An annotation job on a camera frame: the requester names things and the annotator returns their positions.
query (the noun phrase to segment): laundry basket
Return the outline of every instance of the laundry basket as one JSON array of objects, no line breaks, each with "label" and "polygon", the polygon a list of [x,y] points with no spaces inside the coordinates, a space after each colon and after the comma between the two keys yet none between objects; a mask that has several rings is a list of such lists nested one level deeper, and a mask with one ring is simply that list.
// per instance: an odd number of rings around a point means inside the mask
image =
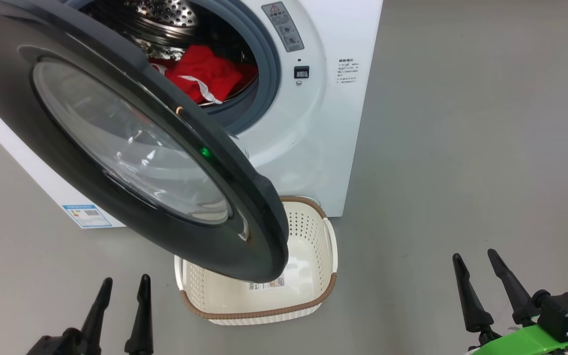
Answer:
[{"label": "laundry basket", "polygon": [[265,284],[215,274],[175,256],[178,289],[196,315],[219,325],[254,325],[315,312],[336,283],[338,254],[332,224],[302,197],[282,197],[288,216],[288,264]]}]

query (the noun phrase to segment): open door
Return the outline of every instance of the open door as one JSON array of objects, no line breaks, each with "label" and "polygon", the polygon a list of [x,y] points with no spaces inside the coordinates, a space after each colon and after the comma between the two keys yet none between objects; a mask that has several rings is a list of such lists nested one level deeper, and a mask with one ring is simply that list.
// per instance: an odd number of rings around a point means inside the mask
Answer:
[{"label": "open door", "polygon": [[0,0],[0,118],[102,209],[170,252],[277,278],[288,223],[271,182],[132,43],[53,0]]}]

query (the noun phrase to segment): sticker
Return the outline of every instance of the sticker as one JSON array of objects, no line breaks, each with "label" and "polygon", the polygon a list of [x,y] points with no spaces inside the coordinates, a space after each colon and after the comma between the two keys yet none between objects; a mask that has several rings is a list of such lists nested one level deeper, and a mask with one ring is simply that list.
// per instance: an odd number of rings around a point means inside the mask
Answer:
[{"label": "sticker", "polygon": [[358,61],[354,58],[339,59],[339,66],[336,70],[336,83],[337,84],[350,84],[356,83],[358,78]]},{"label": "sticker", "polygon": [[63,209],[83,228],[111,227],[95,205],[63,205]]},{"label": "sticker", "polygon": [[299,35],[293,19],[290,17],[288,10],[286,10],[286,7],[284,7],[281,1],[262,5],[262,11],[266,13],[273,27],[275,27],[275,30],[280,35],[286,52],[304,49],[302,36]]},{"label": "sticker", "polygon": [[284,286],[284,276],[280,276],[277,279],[271,281],[270,283],[264,284],[256,284],[256,283],[249,283],[248,289],[250,291],[253,290],[266,290],[267,288],[276,288]]}]

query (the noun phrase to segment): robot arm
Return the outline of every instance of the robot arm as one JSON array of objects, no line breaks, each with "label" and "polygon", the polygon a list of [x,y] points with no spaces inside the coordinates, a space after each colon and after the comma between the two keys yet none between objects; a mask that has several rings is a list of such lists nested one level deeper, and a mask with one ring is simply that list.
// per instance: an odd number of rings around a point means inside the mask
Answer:
[{"label": "robot arm", "polygon": [[[480,333],[479,346],[471,347],[467,354],[474,355],[568,355],[568,292],[551,296],[539,290],[532,298],[514,273],[494,249],[488,251],[492,268],[503,282],[514,313],[514,323],[523,328],[501,337],[492,331],[494,323],[483,307],[470,283],[462,257],[453,255],[457,288],[466,330]],[[532,318],[540,315],[538,324]]]},{"label": "robot arm", "polygon": [[[81,330],[68,328],[60,337],[41,337],[30,349],[28,355],[101,355],[100,336],[104,310],[111,299],[113,280],[106,278],[95,302],[85,319]],[[150,277],[142,276],[137,294],[139,306],[131,338],[126,341],[124,351],[130,355],[152,355],[153,327],[150,301]]]}]

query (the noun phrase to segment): washing machine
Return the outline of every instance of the washing machine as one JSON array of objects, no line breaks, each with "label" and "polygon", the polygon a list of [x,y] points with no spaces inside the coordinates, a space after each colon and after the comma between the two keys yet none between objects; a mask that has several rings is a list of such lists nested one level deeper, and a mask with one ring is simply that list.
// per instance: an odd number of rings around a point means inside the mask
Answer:
[{"label": "washing machine", "polygon": [[[215,272],[274,279],[278,196],[343,213],[381,2],[0,0],[0,144],[80,227],[126,225]],[[131,10],[142,18],[116,17]],[[185,49],[160,25],[195,23],[257,68],[213,105],[150,62]]]}]

